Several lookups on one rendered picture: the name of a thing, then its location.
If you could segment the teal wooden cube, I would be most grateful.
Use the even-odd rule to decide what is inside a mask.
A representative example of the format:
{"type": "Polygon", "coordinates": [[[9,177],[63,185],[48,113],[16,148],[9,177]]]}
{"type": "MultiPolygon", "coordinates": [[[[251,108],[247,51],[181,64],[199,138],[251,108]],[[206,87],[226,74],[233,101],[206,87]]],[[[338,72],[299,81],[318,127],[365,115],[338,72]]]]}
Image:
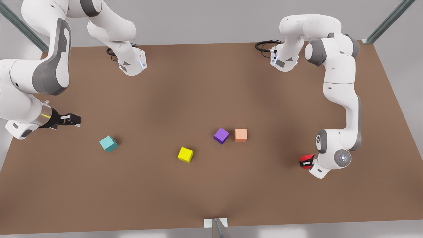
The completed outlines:
{"type": "Polygon", "coordinates": [[[107,136],[101,139],[99,143],[101,144],[102,148],[109,153],[118,148],[118,143],[111,136],[107,136]]]}

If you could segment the purple wooden cube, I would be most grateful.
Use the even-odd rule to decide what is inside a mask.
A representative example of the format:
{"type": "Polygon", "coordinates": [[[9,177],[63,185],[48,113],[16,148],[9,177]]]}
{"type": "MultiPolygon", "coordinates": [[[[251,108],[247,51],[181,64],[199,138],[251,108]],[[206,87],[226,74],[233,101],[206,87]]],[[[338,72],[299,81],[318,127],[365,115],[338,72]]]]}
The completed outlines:
{"type": "Polygon", "coordinates": [[[219,130],[215,133],[213,138],[220,144],[223,144],[226,139],[229,137],[230,133],[223,128],[219,128],[219,130]]]}

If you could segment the silver frame post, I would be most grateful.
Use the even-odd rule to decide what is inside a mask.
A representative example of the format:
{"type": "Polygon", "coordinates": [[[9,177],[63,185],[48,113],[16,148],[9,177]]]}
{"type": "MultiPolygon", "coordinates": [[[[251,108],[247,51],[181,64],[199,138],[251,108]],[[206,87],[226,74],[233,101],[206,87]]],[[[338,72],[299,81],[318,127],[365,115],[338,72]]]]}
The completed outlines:
{"type": "Polygon", "coordinates": [[[385,20],[368,36],[361,39],[362,44],[374,44],[377,39],[398,19],[416,0],[402,0],[396,8],[385,18],[385,20]]]}
{"type": "Polygon", "coordinates": [[[227,218],[204,219],[204,228],[212,229],[212,238],[232,238],[228,231],[227,218]]]}
{"type": "Polygon", "coordinates": [[[15,12],[10,9],[3,0],[0,0],[0,13],[17,28],[27,39],[29,39],[42,52],[48,52],[48,46],[24,23],[15,12]]]}

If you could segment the yellow wooden cube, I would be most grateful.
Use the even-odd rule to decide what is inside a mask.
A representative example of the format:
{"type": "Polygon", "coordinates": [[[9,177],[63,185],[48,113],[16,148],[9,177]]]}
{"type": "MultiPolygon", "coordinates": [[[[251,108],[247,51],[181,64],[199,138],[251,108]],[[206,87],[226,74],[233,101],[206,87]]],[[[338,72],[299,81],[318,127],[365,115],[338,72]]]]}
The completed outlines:
{"type": "Polygon", "coordinates": [[[178,159],[186,163],[190,163],[193,157],[193,151],[182,147],[178,154],[178,159]]]}

